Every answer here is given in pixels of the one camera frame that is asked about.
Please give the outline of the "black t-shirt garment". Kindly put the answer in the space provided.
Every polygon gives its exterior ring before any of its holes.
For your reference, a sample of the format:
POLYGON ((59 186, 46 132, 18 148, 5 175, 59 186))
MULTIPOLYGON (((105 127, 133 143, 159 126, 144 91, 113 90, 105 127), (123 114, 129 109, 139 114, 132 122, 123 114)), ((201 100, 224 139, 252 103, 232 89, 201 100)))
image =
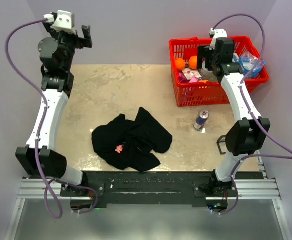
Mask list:
POLYGON ((172 135, 151 114, 140 107, 135 120, 120 114, 91 135, 94 152, 119 170, 132 168, 146 172, 160 165, 151 151, 164 154, 172 143, 172 135))

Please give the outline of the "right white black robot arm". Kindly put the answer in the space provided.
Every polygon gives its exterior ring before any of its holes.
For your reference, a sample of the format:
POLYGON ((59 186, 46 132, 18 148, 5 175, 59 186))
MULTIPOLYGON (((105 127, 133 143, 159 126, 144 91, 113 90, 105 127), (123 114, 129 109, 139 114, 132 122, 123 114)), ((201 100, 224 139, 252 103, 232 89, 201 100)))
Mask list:
POLYGON ((212 73, 227 95, 235 124, 225 136, 226 153, 221 164, 213 170, 209 181, 199 190, 205 195, 220 196, 233 186, 232 180, 246 157, 259 150, 270 128, 268 118, 262 118, 254 108, 242 68, 232 61, 234 41, 227 37, 214 38, 209 46, 208 63, 212 73))

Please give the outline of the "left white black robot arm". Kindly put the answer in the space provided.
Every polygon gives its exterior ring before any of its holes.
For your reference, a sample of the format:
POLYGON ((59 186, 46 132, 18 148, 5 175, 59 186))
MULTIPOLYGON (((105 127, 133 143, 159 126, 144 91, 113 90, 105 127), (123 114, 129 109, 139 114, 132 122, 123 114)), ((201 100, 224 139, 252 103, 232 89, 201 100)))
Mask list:
POLYGON ((15 155, 31 177, 56 179, 68 185, 67 191, 78 196, 90 193, 87 174, 70 167, 66 157, 55 150, 56 137, 62 112, 68 103, 73 87, 72 60, 76 49, 92 48, 90 26, 82 26, 83 37, 76 32, 54 30, 45 22, 50 34, 38 44, 41 66, 41 104, 33 132, 24 147, 18 147, 15 155))

